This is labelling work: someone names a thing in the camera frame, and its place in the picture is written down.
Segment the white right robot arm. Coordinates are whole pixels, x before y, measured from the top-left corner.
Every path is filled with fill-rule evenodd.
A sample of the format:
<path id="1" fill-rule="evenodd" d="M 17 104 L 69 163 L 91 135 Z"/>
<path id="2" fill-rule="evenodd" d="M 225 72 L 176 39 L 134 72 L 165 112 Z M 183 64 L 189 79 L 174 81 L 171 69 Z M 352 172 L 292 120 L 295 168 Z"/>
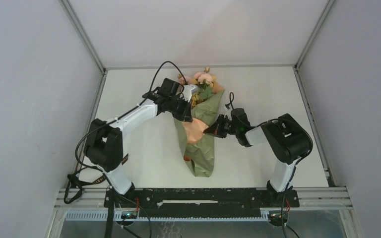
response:
<path id="1" fill-rule="evenodd" d="M 313 150 L 313 140 L 290 114 L 252 126 L 244 109 L 236 108 L 227 115 L 219 115 L 204 133 L 218 138 L 236 137 L 240 145 L 252 147 L 267 142 L 277 161 L 272 178 L 267 182 L 267 201 L 280 206 L 286 201 L 286 191 L 292 187 L 297 165 Z"/>

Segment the pink fake flower stem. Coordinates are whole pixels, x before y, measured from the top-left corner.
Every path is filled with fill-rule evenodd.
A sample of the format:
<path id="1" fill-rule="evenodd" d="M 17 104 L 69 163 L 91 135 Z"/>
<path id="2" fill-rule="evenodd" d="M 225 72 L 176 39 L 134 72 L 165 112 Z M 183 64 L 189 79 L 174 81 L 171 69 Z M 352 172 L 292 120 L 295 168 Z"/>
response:
<path id="1" fill-rule="evenodd" d="M 197 72 L 193 76 L 194 85 L 197 85 L 198 87 L 210 86 L 213 89 L 215 81 L 216 77 L 210 73 L 210 67 L 208 66 L 204 68 L 203 72 Z"/>
<path id="2" fill-rule="evenodd" d="M 178 82 L 181 85 L 194 85 L 193 78 L 189 76 L 178 75 Z"/>

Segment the yellow fake flower stem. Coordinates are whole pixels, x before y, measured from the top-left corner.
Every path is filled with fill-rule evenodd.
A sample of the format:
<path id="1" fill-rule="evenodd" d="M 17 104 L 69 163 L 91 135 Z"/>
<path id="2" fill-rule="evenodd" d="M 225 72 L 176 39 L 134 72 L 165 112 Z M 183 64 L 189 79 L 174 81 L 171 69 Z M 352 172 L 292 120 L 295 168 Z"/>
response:
<path id="1" fill-rule="evenodd" d="M 191 97 L 191 108 L 195 108 L 198 104 L 201 104 L 208 99 L 210 99 L 214 93 L 212 92 L 212 87 L 210 86 L 203 86 L 199 87 L 198 91 L 196 93 L 192 94 Z"/>

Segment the orange green wrapping paper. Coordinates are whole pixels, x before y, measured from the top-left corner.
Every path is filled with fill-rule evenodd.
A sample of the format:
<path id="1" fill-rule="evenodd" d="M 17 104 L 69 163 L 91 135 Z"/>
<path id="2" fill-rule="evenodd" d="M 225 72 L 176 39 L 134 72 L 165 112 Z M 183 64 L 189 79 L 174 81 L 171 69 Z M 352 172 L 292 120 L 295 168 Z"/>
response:
<path id="1" fill-rule="evenodd" d="M 191 109 L 192 122 L 174 119 L 177 129 L 179 148 L 184 163 L 195 177 L 208 178 L 215 164 L 214 137 L 203 131 L 214 124 L 225 89 L 214 82 L 215 93 L 207 101 Z"/>

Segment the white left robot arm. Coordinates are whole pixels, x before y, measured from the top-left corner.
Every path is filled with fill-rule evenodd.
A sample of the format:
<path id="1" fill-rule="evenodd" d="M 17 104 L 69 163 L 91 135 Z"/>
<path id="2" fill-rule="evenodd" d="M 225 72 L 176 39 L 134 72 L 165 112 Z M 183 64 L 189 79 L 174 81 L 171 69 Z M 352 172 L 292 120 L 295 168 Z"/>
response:
<path id="1" fill-rule="evenodd" d="M 164 112 L 171 113 L 176 120 L 191 122 L 191 98 L 197 91 L 196 85 L 181 85 L 165 78 L 160 87 L 143 94 L 142 102 L 124 115 L 91 122 L 83 139 L 84 154 L 92 167 L 106 177 L 122 206 L 131 206 L 135 201 L 135 193 L 130 190 L 133 183 L 122 168 L 123 139 L 145 121 Z"/>

